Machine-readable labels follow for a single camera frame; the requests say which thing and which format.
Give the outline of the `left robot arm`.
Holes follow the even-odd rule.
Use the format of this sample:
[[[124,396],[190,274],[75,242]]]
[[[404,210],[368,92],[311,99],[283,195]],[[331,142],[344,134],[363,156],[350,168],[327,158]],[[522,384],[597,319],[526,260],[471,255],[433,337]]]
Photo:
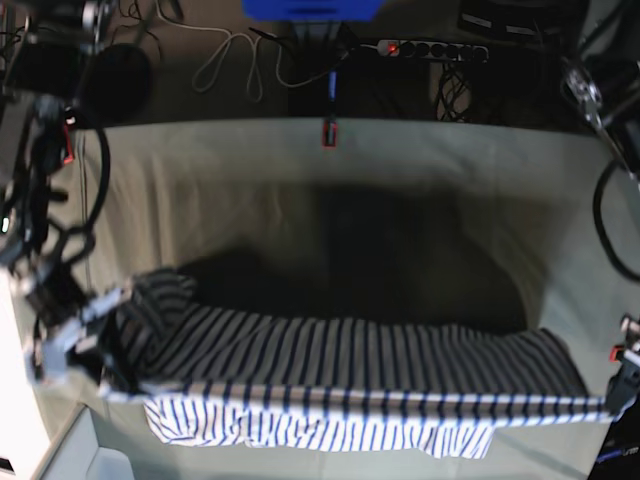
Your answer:
[[[562,91],[609,148],[612,160],[597,180],[592,215],[598,240],[613,269],[637,284],[639,273],[616,253],[602,203],[618,171],[639,182],[639,3],[619,2],[565,59]]]

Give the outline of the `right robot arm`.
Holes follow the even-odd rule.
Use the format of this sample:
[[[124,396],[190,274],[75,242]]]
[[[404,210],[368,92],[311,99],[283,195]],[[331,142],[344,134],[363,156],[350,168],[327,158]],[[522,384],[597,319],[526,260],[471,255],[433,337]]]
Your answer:
[[[104,48],[110,1],[21,1],[20,41],[1,82],[1,268],[35,321],[25,344],[26,370],[37,385],[77,370],[130,394],[140,390],[119,339],[117,309],[128,288],[95,295],[73,275],[94,250],[94,228],[111,173],[104,129],[81,100],[94,59]],[[100,175],[94,204],[79,223],[49,212],[68,198],[52,179],[73,160],[68,119],[97,135]]]

